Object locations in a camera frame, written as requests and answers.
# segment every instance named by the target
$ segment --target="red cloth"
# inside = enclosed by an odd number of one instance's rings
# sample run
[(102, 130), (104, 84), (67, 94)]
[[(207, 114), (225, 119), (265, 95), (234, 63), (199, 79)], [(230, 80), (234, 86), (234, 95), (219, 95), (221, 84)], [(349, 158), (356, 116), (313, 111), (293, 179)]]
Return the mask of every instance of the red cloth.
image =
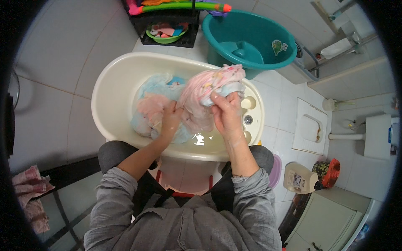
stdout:
[(329, 164), (328, 171), (324, 177), (322, 177), (321, 183), (326, 188), (331, 188), (335, 185), (336, 180), (340, 174), (340, 163), (337, 159), (332, 159)]
[(38, 167), (35, 165), (12, 178), (12, 184), (18, 201), (24, 209), (25, 217), (37, 234), (44, 233), (50, 229), (49, 218), (43, 209), (41, 201), (30, 201), (30, 199), (54, 189), (49, 180), (49, 176), (43, 177), (40, 175)]

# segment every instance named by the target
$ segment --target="green bowl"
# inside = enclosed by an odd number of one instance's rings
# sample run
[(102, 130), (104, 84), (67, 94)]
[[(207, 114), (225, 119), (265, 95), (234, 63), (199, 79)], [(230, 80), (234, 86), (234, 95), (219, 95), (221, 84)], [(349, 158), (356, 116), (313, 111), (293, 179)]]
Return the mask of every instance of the green bowl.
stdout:
[(184, 33), (186, 33), (187, 30), (189, 29), (189, 28), (187, 27), (187, 29), (183, 30), (183, 32), (180, 33), (180, 35), (178, 35), (178, 36), (172, 36), (172, 37), (165, 37), (165, 38), (162, 38), (162, 37), (155, 37), (155, 36), (151, 35), (151, 33), (150, 33), (151, 26), (152, 26), (152, 25), (148, 26), (148, 28), (147, 28), (147, 30), (146, 30), (147, 35), (148, 35), (150, 38), (152, 38), (155, 42), (160, 43), (160, 44), (170, 44), (170, 43), (173, 43), (173, 42), (179, 40), (179, 38), (180, 38), (181, 36), (183, 36)]

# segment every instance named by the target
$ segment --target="teal plastic basin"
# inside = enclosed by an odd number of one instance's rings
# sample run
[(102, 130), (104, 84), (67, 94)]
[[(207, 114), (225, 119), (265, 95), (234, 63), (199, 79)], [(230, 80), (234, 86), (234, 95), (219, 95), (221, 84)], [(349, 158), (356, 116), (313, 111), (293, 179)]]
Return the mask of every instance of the teal plastic basin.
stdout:
[(277, 22), (254, 13), (232, 10), (226, 18), (209, 14), (202, 30), (210, 45), (208, 63), (220, 67), (242, 64), (248, 79), (285, 67), (296, 58), (293, 35)]

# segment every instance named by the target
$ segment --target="white baby bathtub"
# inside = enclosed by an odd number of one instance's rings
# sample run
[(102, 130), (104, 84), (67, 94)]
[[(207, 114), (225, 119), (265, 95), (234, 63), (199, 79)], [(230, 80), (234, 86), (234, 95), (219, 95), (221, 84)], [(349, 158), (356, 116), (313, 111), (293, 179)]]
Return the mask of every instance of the white baby bathtub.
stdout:
[[(130, 121), (136, 110), (139, 87), (156, 73), (170, 73), (185, 80), (215, 65), (181, 57), (135, 52), (122, 55), (108, 64), (99, 75), (92, 93), (92, 116), (98, 130), (108, 140), (121, 140), (137, 148), (149, 144), (152, 139), (139, 136)], [(243, 79), (246, 86), (242, 101), (243, 128), (249, 145), (258, 144), (264, 128), (264, 105), (255, 86)], [(244, 123), (250, 115), (253, 122)], [(228, 161), (223, 139), (216, 129), (210, 133), (195, 135), (183, 144), (170, 144), (162, 155), (182, 159)]]

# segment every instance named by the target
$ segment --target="cartoon sticker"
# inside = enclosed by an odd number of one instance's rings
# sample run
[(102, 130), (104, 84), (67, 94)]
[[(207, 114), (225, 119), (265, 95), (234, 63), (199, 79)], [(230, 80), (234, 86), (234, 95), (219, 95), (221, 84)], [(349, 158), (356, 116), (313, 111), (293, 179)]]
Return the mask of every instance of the cartoon sticker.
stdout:
[(279, 52), (287, 50), (287, 44), (275, 39), (272, 42), (272, 49), (274, 49), (275, 56), (277, 56)]

